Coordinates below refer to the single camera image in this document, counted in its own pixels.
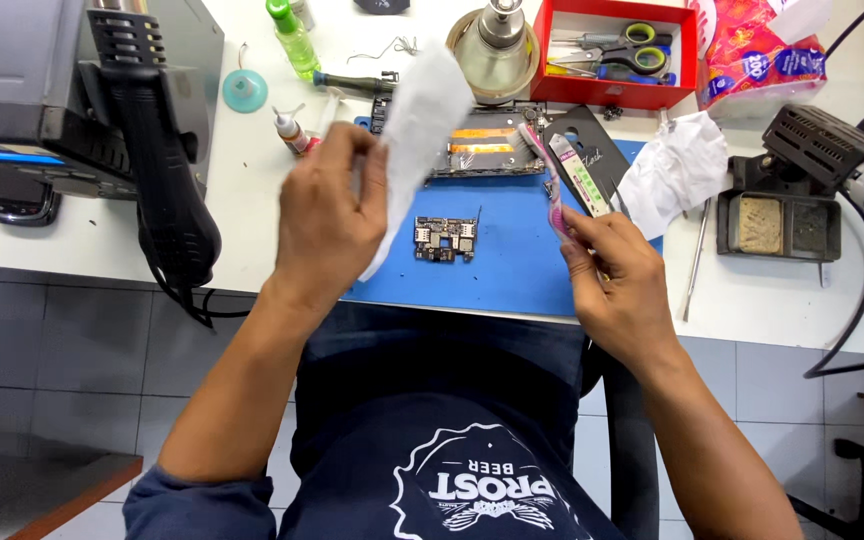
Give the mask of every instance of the white tissue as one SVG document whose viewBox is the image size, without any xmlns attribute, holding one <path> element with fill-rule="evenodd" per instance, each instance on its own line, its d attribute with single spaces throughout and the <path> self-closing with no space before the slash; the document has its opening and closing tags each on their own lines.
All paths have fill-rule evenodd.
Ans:
<svg viewBox="0 0 864 540">
<path fill-rule="evenodd" d="M 435 165 L 436 153 L 446 151 L 452 132 L 473 105 L 473 91 L 455 56 L 440 43 L 430 41 L 424 45 L 392 94 L 389 121 L 379 138 L 379 143 L 389 146 L 389 228 L 359 281 L 365 282 L 376 274 L 389 256 L 416 190 Z"/>
<path fill-rule="evenodd" d="M 766 26 L 786 45 L 822 30 L 833 16 L 833 0 L 770 0 L 775 18 Z"/>
<path fill-rule="evenodd" d="M 658 128 L 618 184 L 631 222 L 647 240 L 666 233 L 682 211 L 726 190 L 726 138 L 705 111 L 680 116 Z M 619 208 L 618 197 L 612 207 Z"/>
</svg>

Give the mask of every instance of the green bottle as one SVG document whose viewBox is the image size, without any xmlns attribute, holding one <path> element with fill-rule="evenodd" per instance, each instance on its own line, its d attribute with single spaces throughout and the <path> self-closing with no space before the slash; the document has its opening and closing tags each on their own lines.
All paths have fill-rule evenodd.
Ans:
<svg viewBox="0 0 864 540">
<path fill-rule="evenodd" d="M 285 55 L 295 74 L 306 81 L 312 80 L 312 72 L 322 69 L 319 57 L 312 48 L 312 41 L 303 26 L 303 21 L 292 12 L 289 0 L 267 0 L 265 9 L 275 21 L 275 37 L 282 43 Z"/>
</svg>

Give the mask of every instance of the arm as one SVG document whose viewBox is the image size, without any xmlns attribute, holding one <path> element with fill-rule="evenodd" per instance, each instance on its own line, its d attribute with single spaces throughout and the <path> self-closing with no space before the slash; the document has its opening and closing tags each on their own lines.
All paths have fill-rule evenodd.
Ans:
<svg viewBox="0 0 864 540">
<path fill-rule="evenodd" d="M 358 197 L 351 190 L 357 155 L 366 155 Z M 175 421 L 158 457 L 163 471 L 220 483 L 264 470 L 306 339 L 385 234 L 386 156 L 365 129 L 335 124 L 285 179 L 275 271 Z"/>
<path fill-rule="evenodd" d="M 589 337 L 642 385 L 672 490 L 692 532 L 697 538 L 803 538 L 783 486 L 679 344 L 663 258 L 620 213 L 593 219 L 563 210 L 582 244 L 561 249 L 575 312 Z M 610 279 L 600 279 L 598 271 Z"/>
</svg>

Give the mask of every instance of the blue silicone mat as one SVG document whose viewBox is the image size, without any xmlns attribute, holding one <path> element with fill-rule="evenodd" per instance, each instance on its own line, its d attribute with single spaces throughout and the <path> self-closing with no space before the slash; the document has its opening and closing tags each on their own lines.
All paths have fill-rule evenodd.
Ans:
<svg viewBox="0 0 864 540">
<path fill-rule="evenodd" d="M 617 140 L 632 163 L 644 142 Z M 435 178 L 415 200 L 391 244 L 389 257 L 366 282 L 356 281 L 342 298 L 495 312 L 575 314 L 569 269 L 549 227 L 548 174 L 490 178 Z M 562 202 L 581 206 L 569 190 Z M 475 257 L 465 262 L 415 259 L 416 216 L 472 218 L 478 215 Z M 662 239 L 653 245 L 661 253 Z"/>
</svg>

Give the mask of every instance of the red box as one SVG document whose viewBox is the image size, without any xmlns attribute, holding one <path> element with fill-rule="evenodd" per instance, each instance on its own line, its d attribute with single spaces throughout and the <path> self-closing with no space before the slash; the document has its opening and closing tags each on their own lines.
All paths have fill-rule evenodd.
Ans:
<svg viewBox="0 0 864 540">
<path fill-rule="evenodd" d="M 619 82 L 546 74 L 546 60 L 554 12 L 676 24 L 680 27 L 680 76 L 678 86 Z M 619 0 L 543 0 L 535 17 L 538 37 L 538 71 L 532 79 L 531 99 L 591 105 L 618 105 L 626 109 L 657 111 L 692 95 L 698 81 L 698 25 L 695 9 L 655 6 Z"/>
</svg>

